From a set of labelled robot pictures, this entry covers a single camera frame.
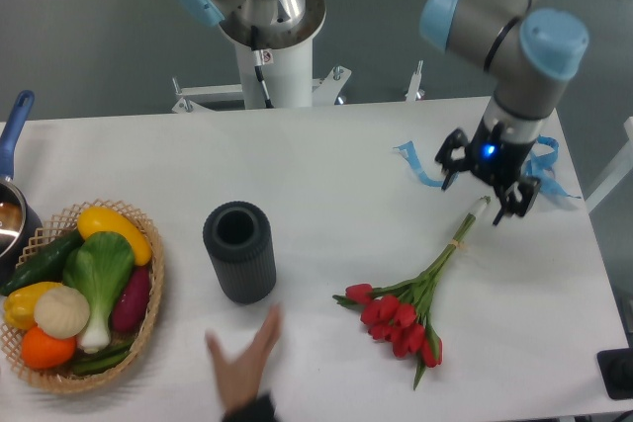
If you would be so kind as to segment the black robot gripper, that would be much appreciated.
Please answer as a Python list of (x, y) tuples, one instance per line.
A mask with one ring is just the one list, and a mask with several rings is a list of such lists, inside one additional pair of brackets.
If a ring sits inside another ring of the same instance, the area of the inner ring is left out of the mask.
[[(446, 191), (459, 173), (471, 171), (494, 189), (499, 200), (500, 209), (493, 226), (499, 225), (504, 217), (525, 217), (541, 189), (541, 180), (523, 171), (535, 141), (535, 135), (524, 138), (511, 133), (504, 122), (489, 126), (481, 120), (470, 144), (461, 128), (454, 129), (435, 156), (444, 176), (441, 190)], [(459, 150), (466, 155), (454, 158), (453, 153)]]

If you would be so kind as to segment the dark sleeved forearm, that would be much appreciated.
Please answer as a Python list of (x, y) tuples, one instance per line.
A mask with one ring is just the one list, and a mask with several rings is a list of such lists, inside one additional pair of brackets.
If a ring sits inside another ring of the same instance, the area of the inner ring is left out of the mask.
[(257, 396), (244, 406), (227, 412), (223, 422), (277, 422), (276, 408), (269, 393)]

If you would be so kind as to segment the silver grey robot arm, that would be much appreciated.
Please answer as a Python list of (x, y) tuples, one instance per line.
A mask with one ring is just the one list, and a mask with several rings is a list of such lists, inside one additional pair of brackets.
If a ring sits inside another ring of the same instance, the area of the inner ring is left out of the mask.
[[(249, 109), (315, 102), (313, 39), (324, 0), (178, 0), (198, 22), (233, 43)], [(526, 160), (588, 47), (588, 30), (570, 13), (538, 0), (426, 0), (421, 36), (491, 74), (497, 86), (473, 135), (451, 132), (435, 160), (444, 184), (469, 172), (491, 186), (499, 215), (527, 214), (545, 182)]]

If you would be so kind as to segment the human hand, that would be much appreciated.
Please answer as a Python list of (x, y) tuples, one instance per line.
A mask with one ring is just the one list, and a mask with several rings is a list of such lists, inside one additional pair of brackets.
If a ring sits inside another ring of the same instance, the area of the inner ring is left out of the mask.
[(281, 306), (271, 306), (251, 343), (232, 360), (226, 357), (215, 334), (205, 334), (218, 396), (226, 415), (256, 399), (268, 359), (281, 336), (282, 323)]

